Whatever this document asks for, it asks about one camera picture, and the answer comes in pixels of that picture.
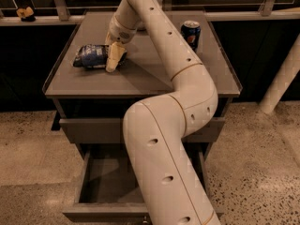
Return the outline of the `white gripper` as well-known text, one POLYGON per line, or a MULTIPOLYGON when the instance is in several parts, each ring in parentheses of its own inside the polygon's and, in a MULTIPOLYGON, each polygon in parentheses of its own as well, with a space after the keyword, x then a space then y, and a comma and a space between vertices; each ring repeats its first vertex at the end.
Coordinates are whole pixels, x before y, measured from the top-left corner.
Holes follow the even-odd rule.
POLYGON ((106 62, 106 71, 111 73, 117 68, 122 57, 127 50, 124 44, 129 43, 135 36, 136 29, 128 29, 117 21, 113 15, 109 23, 109 30, 105 38, 105 45, 110 45, 108 50, 108 59, 106 62))

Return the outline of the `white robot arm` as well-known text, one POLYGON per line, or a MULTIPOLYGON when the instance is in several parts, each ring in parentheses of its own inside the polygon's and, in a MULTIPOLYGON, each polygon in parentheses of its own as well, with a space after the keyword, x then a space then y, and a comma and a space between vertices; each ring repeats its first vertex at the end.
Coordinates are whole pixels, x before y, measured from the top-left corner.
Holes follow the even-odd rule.
POLYGON ((126 111, 127 153, 153 225, 221 225, 182 143, 212 119, 218 91, 159 2, 122 0, 107 35, 113 42, 144 24, 173 87, 126 111))

